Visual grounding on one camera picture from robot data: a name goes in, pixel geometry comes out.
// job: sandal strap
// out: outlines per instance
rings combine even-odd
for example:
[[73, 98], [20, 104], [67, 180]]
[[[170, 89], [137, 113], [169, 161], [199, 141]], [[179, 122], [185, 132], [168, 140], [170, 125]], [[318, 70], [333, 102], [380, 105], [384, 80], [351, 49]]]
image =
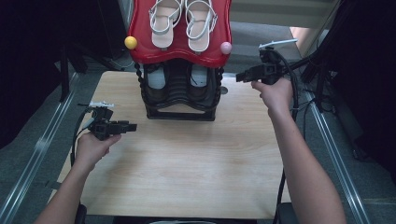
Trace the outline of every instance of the sandal strap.
[[157, 12], [157, 6], [162, 2], [163, 0], [159, 0], [157, 1], [156, 4], [154, 4], [154, 6], [148, 10], [148, 14], [149, 14], [149, 25], [151, 27], [151, 31], [152, 33], [154, 33], [155, 35], [165, 35], [166, 33], [168, 33], [169, 29], [170, 29], [170, 25], [171, 25], [171, 20], [173, 21], [172, 24], [173, 26], [175, 26], [174, 24], [177, 24], [180, 21], [181, 18], [181, 9], [182, 9], [182, 5], [180, 4], [179, 1], [175, 0], [175, 2], [178, 3], [178, 9], [172, 13], [171, 15], [168, 16], [168, 24], [166, 25], [165, 29], [163, 30], [157, 30], [154, 28], [154, 23], [155, 23], [155, 16], [156, 16], [156, 12]]
[[[204, 29], [202, 30], [202, 32], [201, 32], [200, 34], [198, 34], [198, 36], [191, 36], [191, 35], [190, 35], [190, 31], [191, 31], [192, 26], [193, 26], [194, 23], [195, 23], [195, 18], [194, 18], [194, 17], [192, 16], [192, 14], [191, 14], [191, 20], [190, 20], [190, 22], [189, 22], [188, 13], [189, 13], [190, 7], [191, 7], [193, 4], [195, 4], [195, 3], [203, 3], [203, 4], [207, 5], [207, 7], [209, 8], [209, 13], [208, 13], [207, 17], [211, 17], [211, 18], [210, 18], [210, 19], [206, 18]], [[213, 9], [213, 7], [210, 6], [206, 1], [196, 0], [196, 1], [192, 2], [192, 3], [190, 3], [190, 4], [186, 7], [186, 22], [187, 22], [187, 24], [188, 24], [188, 25], [187, 25], [187, 29], [186, 29], [187, 37], [188, 37], [189, 39], [191, 39], [191, 40], [200, 39], [200, 38], [204, 35], [204, 33], [205, 33], [205, 31], [206, 31], [206, 28], [209, 26], [209, 23], [211, 23], [210, 28], [209, 28], [209, 32], [213, 32], [213, 30], [215, 29], [215, 25], [216, 25], [216, 21], [217, 21], [217, 20], [218, 20], [218, 14], [216, 14], [216, 12], [215, 12], [215, 10]]]

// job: black shoe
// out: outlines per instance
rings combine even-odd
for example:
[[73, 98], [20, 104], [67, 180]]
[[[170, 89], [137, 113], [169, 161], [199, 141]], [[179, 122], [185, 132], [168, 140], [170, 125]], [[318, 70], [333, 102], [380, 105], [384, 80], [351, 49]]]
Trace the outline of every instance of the black shoe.
[[143, 65], [146, 93], [151, 102], [162, 102], [168, 98], [169, 67], [166, 63]]
[[210, 68], [190, 63], [187, 68], [187, 96], [192, 101], [206, 98], [209, 86]]

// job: forearm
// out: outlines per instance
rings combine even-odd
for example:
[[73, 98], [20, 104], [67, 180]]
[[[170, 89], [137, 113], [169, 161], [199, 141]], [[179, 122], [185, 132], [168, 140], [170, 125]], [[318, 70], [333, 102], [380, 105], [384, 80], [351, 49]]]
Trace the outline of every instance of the forearm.
[[301, 223], [345, 223], [334, 184], [303, 139], [289, 111], [271, 116], [291, 201]]
[[87, 177], [87, 173], [82, 173], [77, 167], [73, 167], [35, 224], [74, 223]]

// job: yellow ball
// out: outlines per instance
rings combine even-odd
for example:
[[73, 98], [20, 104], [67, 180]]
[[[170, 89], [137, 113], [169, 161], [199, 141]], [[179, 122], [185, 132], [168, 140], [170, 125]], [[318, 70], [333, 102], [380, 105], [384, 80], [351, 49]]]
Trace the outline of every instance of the yellow ball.
[[127, 36], [125, 38], [124, 44], [128, 49], [135, 49], [137, 46], [137, 40], [133, 36]]

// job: white sandal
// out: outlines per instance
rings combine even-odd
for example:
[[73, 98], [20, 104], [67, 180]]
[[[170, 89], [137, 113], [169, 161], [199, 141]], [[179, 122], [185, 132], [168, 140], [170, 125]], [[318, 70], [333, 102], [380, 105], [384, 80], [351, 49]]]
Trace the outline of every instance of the white sandal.
[[178, 24], [184, 0], [157, 0], [148, 11], [152, 43], [166, 50], [173, 42], [173, 28]]
[[200, 54], [209, 47], [209, 35], [215, 28], [218, 15], [211, 0], [185, 0], [185, 3], [189, 47]]

